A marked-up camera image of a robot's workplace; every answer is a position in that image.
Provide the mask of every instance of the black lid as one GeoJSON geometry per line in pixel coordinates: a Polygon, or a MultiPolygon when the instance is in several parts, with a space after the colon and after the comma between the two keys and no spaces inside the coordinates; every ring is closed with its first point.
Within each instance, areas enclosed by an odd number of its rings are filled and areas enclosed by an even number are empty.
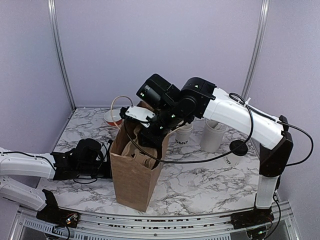
{"type": "MultiPolygon", "coordinates": [[[[234,140],[230,143],[230,150],[232,151],[233,149],[237,148],[238,146],[240,146],[241,144],[243,144],[244,141],[242,140],[234,140]]],[[[242,145],[241,147],[239,147],[237,150],[235,150],[233,152],[233,154],[237,155],[237,156],[244,156],[246,155],[248,152],[248,147],[246,144],[242,145]]]]}

